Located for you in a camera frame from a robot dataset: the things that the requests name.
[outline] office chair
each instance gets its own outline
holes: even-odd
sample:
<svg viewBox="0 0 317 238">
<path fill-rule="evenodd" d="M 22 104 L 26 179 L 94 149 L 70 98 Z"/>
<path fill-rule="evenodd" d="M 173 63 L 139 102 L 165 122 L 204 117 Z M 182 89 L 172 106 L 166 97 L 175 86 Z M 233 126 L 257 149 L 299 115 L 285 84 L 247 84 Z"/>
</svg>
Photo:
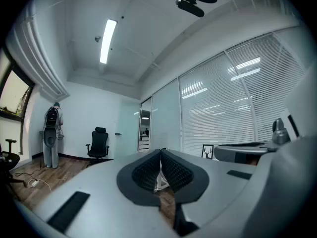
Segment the office chair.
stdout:
<svg viewBox="0 0 317 238">
<path fill-rule="evenodd" d="M 106 145 L 108 139 L 108 133 L 106 133 L 106 128 L 96 127 L 93 131 L 93 143 L 91 149 L 89 150 L 90 144 L 87 144 L 88 156 L 95 157 L 96 159 L 91 161 L 87 167 L 105 161 L 102 157 L 108 155 L 109 146 Z"/>
<path fill-rule="evenodd" d="M 15 195 L 15 197 L 19 200 L 19 196 L 14 191 L 13 187 L 11 186 L 11 182 L 22 182 L 24 187 L 26 187 L 26 182 L 24 180 L 20 179 L 13 179 L 12 174 L 10 174 L 10 170 L 13 169 L 20 161 L 20 156 L 12 153 L 12 143 L 16 143 L 16 140 L 13 139 L 6 139 L 6 141 L 9 143 L 9 151 L 1 151 L 1 145 L 0 145 L 0 153 L 1 153 L 1 160 L 0 160 L 0 175 L 1 179 L 3 179 L 4 183 L 8 185 L 8 187 L 11 189 L 12 193 Z"/>
</svg>

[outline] chair backrest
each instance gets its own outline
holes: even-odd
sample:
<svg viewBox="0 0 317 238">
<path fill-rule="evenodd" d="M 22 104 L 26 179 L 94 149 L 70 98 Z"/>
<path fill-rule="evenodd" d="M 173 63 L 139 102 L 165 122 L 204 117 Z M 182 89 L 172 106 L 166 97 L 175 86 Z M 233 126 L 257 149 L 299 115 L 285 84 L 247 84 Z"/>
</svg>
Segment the chair backrest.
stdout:
<svg viewBox="0 0 317 238">
<path fill-rule="evenodd" d="M 93 131 L 93 143 L 91 149 L 93 151 L 105 152 L 107 139 L 108 133 L 106 133 L 106 128 L 96 127 L 95 131 Z"/>
</svg>

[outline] gray pants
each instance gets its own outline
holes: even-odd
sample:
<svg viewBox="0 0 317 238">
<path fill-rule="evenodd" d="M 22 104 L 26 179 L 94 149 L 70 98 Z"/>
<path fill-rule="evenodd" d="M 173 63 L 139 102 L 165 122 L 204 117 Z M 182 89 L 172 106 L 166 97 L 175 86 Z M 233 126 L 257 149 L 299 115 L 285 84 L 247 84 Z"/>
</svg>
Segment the gray pants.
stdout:
<svg viewBox="0 0 317 238">
<path fill-rule="evenodd" d="M 53 167 L 54 169 L 57 168 L 58 166 L 57 145 L 58 145 L 58 139 L 56 139 L 56 143 L 53 148 L 47 147 L 43 141 L 43 155 L 44 155 L 45 166 Z"/>
</svg>

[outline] backpack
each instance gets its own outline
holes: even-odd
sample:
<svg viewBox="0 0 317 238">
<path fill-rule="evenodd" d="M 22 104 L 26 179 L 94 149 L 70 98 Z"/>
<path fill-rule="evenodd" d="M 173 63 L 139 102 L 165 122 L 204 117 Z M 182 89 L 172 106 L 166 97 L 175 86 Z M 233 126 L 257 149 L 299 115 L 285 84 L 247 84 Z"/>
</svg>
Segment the backpack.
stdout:
<svg viewBox="0 0 317 238">
<path fill-rule="evenodd" d="M 51 107 L 47 111 L 46 122 L 45 122 L 46 126 L 56 127 L 58 126 L 58 120 L 59 120 L 58 110 L 54 107 Z"/>
</svg>

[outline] standing person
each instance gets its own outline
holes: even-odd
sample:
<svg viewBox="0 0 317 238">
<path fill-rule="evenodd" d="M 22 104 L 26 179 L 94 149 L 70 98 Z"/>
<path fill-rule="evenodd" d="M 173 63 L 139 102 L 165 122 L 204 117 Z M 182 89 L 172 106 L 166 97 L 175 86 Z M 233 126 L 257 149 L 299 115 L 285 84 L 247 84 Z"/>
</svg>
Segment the standing person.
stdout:
<svg viewBox="0 0 317 238">
<path fill-rule="evenodd" d="M 43 141 L 43 155 L 44 155 L 44 163 L 45 165 L 50 168 L 53 167 L 54 169 L 57 168 L 58 166 L 58 152 L 57 152 L 57 146 L 58 146 L 58 136 L 60 133 L 60 128 L 64 123 L 64 119 L 63 119 L 63 112 L 60 108 L 60 105 L 58 102 L 55 102 L 53 105 L 53 108 L 55 109 L 55 111 L 57 111 L 58 113 L 58 125 L 56 128 L 56 141 L 55 141 L 55 145 L 53 148 L 49 148 L 45 145 L 45 142 Z"/>
</svg>

